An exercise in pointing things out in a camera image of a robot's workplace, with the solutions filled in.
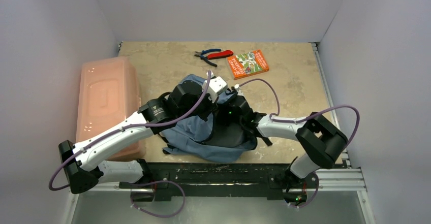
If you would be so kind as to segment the orange green picture book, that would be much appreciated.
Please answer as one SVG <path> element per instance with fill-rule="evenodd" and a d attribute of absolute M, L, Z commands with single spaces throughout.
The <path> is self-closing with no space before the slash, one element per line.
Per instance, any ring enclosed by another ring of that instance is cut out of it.
<path fill-rule="evenodd" d="M 261 50 L 230 56 L 227 62 L 234 80 L 269 71 L 269 65 Z"/>

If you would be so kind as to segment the blue student backpack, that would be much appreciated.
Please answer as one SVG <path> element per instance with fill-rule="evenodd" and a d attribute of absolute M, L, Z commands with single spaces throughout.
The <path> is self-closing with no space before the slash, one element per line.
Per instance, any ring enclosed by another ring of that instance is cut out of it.
<path fill-rule="evenodd" d="M 232 88 L 225 90 L 217 105 L 226 103 L 238 96 Z M 199 116 L 186 118 L 175 127 L 162 131 L 159 136 L 167 144 L 165 154 L 195 155 L 216 163 L 231 163 L 247 151 L 255 150 L 258 138 L 251 138 L 240 130 L 237 124 L 228 126 L 216 122 L 218 108 L 212 112 L 207 121 Z"/>

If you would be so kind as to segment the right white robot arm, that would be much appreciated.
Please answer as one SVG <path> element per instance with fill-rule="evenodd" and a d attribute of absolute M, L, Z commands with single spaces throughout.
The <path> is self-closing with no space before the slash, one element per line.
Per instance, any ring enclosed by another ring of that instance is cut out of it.
<path fill-rule="evenodd" d="M 320 168 L 331 169 L 348 143 L 346 135 L 323 114 L 313 112 L 299 119 L 267 115 L 255 112 L 241 95 L 219 106 L 216 121 L 222 125 L 235 123 L 245 135 L 261 138 L 268 146 L 271 137 L 299 142 L 305 153 L 285 173 L 285 180 L 292 187 L 299 186 Z"/>

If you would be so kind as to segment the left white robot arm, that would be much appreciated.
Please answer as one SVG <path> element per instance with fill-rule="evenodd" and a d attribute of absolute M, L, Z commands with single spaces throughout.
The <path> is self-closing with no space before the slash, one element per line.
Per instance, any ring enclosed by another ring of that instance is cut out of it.
<path fill-rule="evenodd" d="M 69 140 L 59 143 L 61 165 L 51 176 L 49 189 L 69 188 L 73 194 L 80 194 L 99 183 L 115 181 L 134 183 L 139 188 L 149 186 L 151 173 L 144 169 L 144 160 L 111 163 L 107 159 L 132 143 L 175 127 L 186 118 L 207 119 L 226 88 L 227 83 L 221 77 L 205 79 L 202 84 L 186 80 L 97 136 L 78 143 Z"/>

